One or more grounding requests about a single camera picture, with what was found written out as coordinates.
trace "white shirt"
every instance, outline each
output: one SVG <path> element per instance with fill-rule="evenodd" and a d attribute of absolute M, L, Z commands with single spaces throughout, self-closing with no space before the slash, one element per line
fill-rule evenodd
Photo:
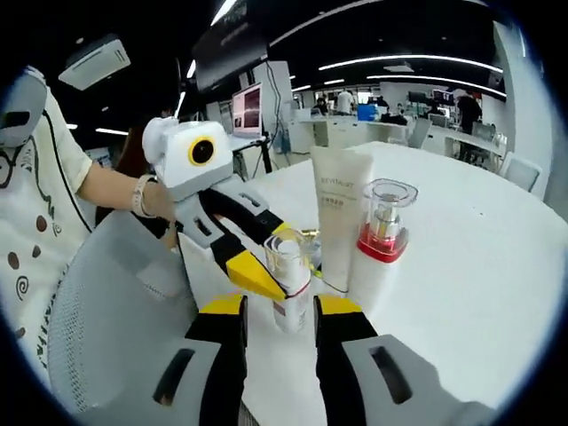
<path fill-rule="evenodd" d="M 48 91 L 45 111 L 69 189 L 76 193 L 92 160 L 67 128 Z M 45 331 L 51 303 L 68 264 L 88 230 L 81 222 L 59 172 L 45 117 L 19 148 L 0 148 L 0 301 L 31 367 L 47 377 Z"/>
<path fill-rule="evenodd" d="M 351 113 L 351 104 L 354 102 L 353 96 L 348 91 L 342 91 L 337 96 L 337 111 L 340 113 Z"/>

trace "small cosmetic bottle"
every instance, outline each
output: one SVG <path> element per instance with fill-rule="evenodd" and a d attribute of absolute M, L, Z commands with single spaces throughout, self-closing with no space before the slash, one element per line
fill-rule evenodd
<path fill-rule="evenodd" d="M 264 244 L 266 269 L 287 295 L 286 300 L 272 301 L 276 324 L 286 333 L 304 327 L 310 302 L 312 273 L 303 235 L 293 229 L 274 234 Z"/>
<path fill-rule="evenodd" d="M 390 179 L 377 179 L 363 192 L 363 217 L 350 267 L 348 297 L 372 318 L 390 293 L 409 241 L 399 212 L 416 200 L 418 190 Z"/>

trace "ceiling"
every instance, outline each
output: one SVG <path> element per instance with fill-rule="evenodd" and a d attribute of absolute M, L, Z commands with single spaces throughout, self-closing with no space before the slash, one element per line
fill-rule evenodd
<path fill-rule="evenodd" d="M 314 11 L 313 16 L 328 10 Z M 369 83 L 368 75 L 388 74 L 383 67 L 403 64 L 402 60 L 374 61 L 319 71 L 325 65 L 369 57 L 438 55 L 493 65 L 493 20 L 499 19 L 489 8 L 463 1 L 384 0 L 319 20 L 273 46 L 270 57 L 288 61 L 290 74 L 296 76 L 295 87 L 317 87 L 337 79 L 346 84 Z M 490 71 L 482 67 L 427 59 L 407 62 L 415 75 L 482 86 L 489 81 Z"/>
<path fill-rule="evenodd" d="M 68 122 L 78 125 L 75 138 L 85 148 L 108 145 L 123 137 L 95 134 L 96 128 L 127 130 L 143 114 L 159 114 L 178 101 L 178 65 L 185 76 L 192 48 L 209 28 L 223 0 L 159 2 L 136 12 L 84 9 L 71 20 L 65 13 L 42 15 L 29 33 L 33 65 L 48 79 Z M 383 74 L 384 65 L 369 62 L 327 71 L 318 68 L 350 59 L 390 54 L 429 54 L 493 64 L 494 19 L 483 5 L 459 0 L 383 0 L 363 4 L 327 17 L 325 12 L 352 4 L 350 0 L 248 0 L 251 14 L 265 39 L 272 42 L 298 25 L 321 19 L 269 49 L 272 60 L 288 61 L 296 75 L 293 86 L 317 87 L 328 80 L 368 83 L 368 75 Z M 117 34 L 131 65 L 78 91 L 58 81 L 67 58 L 109 34 Z M 409 61 L 416 74 L 443 76 L 487 85 L 489 71 L 432 60 Z M 195 102 L 186 101 L 180 114 Z"/>

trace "office desk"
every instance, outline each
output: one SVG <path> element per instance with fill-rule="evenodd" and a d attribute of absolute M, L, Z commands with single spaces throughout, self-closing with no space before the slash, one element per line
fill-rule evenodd
<path fill-rule="evenodd" d="M 469 135 L 467 133 L 463 133 L 461 131 L 452 130 L 452 129 L 445 129 L 443 127 L 432 126 L 430 128 L 430 135 L 438 134 L 442 136 L 446 141 L 446 156 L 453 155 L 453 146 L 454 141 L 462 142 L 464 144 L 476 146 L 478 148 L 484 149 L 492 154 L 495 154 L 499 157 L 505 156 L 506 146 L 501 145 L 497 146 L 493 142 L 489 142 L 485 139 L 478 138 L 476 136 Z"/>
<path fill-rule="evenodd" d="M 247 172 L 247 165 L 242 156 L 242 151 L 254 146 L 259 146 L 261 155 L 263 156 L 264 171 L 272 173 L 272 165 L 270 160 L 270 153 L 268 151 L 268 138 L 262 136 L 261 138 L 240 138 L 237 136 L 229 135 L 229 146 L 233 151 L 233 164 L 235 172 L 243 179 L 248 180 L 249 174 Z"/>
<path fill-rule="evenodd" d="M 288 124 L 292 152 L 308 154 L 312 146 L 349 148 L 389 137 L 406 140 L 408 126 L 387 122 L 360 122 L 355 117 L 331 116 L 293 120 Z"/>
<path fill-rule="evenodd" d="M 526 191 L 463 162 L 382 143 L 354 150 L 374 156 L 376 178 L 420 191 L 405 211 L 410 243 L 398 280 L 370 318 L 375 330 L 394 335 L 432 363 L 442 386 L 458 399 L 498 407 L 523 384 L 556 324 L 568 225 Z M 295 228 L 318 227 L 312 162 L 247 185 Z M 263 258 L 261 249 L 243 240 Z M 203 262 L 188 257 L 190 280 L 209 291 L 205 298 L 236 289 L 226 277 L 218 287 L 209 274 L 194 279 L 203 273 Z M 372 281 L 376 274 L 368 276 Z M 270 300 L 253 295 L 248 306 L 249 371 L 242 399 L 250 412 L 261 425 L 327 424 L 315 375 L 312 308 L 304 329 L 288 335 L 274 323 Z"/>

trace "blue box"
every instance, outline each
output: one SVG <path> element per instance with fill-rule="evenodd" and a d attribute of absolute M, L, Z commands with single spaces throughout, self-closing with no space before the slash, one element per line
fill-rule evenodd
<path fill-rule="evenodd" d="M 373 122 L 376 116 L 376 105 L 359 105 L 357 107 L 357 119 L 360 122 Z"/>

